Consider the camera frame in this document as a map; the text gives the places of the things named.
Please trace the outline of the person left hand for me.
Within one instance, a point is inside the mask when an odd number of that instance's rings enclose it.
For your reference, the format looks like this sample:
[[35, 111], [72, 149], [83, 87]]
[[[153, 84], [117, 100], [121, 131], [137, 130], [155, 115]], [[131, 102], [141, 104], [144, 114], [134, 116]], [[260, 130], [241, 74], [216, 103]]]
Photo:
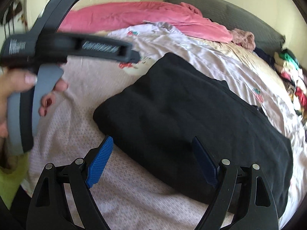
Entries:
[[[4, 140], [8, 137], [7, 130], [7, 99], [14, 92], [24, 92], [32, 89], [37, 83], [37, 76], [29, 71], [14, 69], [1, 75], [1, 150]], [[68, 89], [68, 83], [62, 78], [57, 81], [52, 92], [42, 98], [39, 109], [40, 116], [46, 116], [50, 107], [55, 104], [54, 92], [63, 92]]]

